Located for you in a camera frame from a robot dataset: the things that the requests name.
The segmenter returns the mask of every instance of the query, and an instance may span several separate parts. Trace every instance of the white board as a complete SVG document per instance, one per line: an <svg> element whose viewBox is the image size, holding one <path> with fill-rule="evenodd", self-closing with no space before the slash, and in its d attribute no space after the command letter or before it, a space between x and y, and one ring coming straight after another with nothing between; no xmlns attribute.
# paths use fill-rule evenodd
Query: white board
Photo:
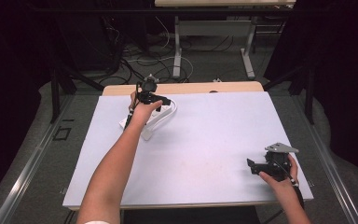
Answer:
<svg viewBox="0 0 358 224"><path fill-rule="evenodd" d="M264 163L264 148L271 144L290 146L267 92L165 96L178 109L156 126L150 140L140 139L123 208L276 201L246 163L248 158ZM95 168L122 133L118 123L129 104L129 96L100 97L63 206L81 205ZM313 199L300 164L298 179L304 199Z"/></svg>

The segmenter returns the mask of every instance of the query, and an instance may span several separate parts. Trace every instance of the black curtain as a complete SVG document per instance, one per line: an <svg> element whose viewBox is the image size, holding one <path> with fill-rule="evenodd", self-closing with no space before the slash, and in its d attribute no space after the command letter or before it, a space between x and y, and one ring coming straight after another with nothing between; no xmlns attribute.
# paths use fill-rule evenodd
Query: black curtain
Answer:
<svg viewBox="0 0 358 224"><path fill-rule="evenodd" d="M296 9L329 8L317 18L290 18L266 70L275 80L317 55L315 97L331 126L331 149L358 166L358 1L298 0ZM306 72L292 77L305 80Z"/></svg>
<svg viewBox="0 0 358 224"><path fill-rule="evenodd" d="M39 107L48 66L17 1L0 1L0 182Z"/></svg>

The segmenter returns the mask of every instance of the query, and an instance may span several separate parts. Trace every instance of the wooden table edge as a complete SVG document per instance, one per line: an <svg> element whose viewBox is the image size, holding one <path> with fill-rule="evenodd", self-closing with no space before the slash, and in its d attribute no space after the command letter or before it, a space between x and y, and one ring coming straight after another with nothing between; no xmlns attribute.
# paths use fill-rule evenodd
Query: wooden table edge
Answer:
<svg viewBox="0 0 358 224"><path fill-rule="evenodd" d="M103 96L130 95L135 91L135 85L107 86ZM202 83L170 83L158 84L156 94L235 92L235 91L264 91L257 81L243 82L202 82Z"/></svg>

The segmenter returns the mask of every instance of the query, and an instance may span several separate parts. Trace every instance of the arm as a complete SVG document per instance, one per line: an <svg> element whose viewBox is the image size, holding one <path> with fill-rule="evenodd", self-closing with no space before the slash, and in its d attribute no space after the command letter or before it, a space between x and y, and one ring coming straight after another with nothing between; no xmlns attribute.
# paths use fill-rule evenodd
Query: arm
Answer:
<svg viewBox="0 0 358 224"><path fill-rule="evenodd" d="M120 203L130 177L141 131L153 110L162 102L138 104L129 126L101 160L91 177L77 223L105 221L120 223Z"/></svg>
<svg viewBox="0 0 358 224"><path fill-rule="evenodd" d="M290 176L294 178L295 181L298 183L298 167L296 161L290 154L288 156L288 159L292 164L292 168L290 169ZM275 196L277 197L278 202L281 204L289 223L310 223L307 214L305 213L304 209L301 207L300 202L298 201L296 192L289 178L278 182L274 178L272 178L272 176L264 172L260 172L259 175L274 190Z"/></svg>

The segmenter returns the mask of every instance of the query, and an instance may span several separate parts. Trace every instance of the table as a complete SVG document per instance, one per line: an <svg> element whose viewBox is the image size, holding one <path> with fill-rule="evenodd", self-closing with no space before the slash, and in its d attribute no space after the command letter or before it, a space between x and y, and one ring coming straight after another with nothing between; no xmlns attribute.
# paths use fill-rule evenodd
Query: table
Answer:
<svg viewBox="0 0 358 224"><path fill-rule="evenodd" d="M63 206L79 208L96 166L122 133L118 123L127 116L134 90L105 88ZM246 164L247 158L265 162L268 145L290 146L258 82L160 84L156 93L173 99L178 109L150 140L140 139L122 209L276 203L270 187ZM298 179L307 183L300 166ZM300 189L305 200L313 199L307 184Z"/></svg>
<svg viewBox="0 0 358 224"><path fill-rule="evenodd" d="M156 0L157 7L255 7L293 5L296 0ZM182 49L181 35L235 35L247 36L241 56L249 79L255 79L249 52L255 35L256 17L250 21L180 21L175 16L175 58L172 77L180 76Z"/></svg>

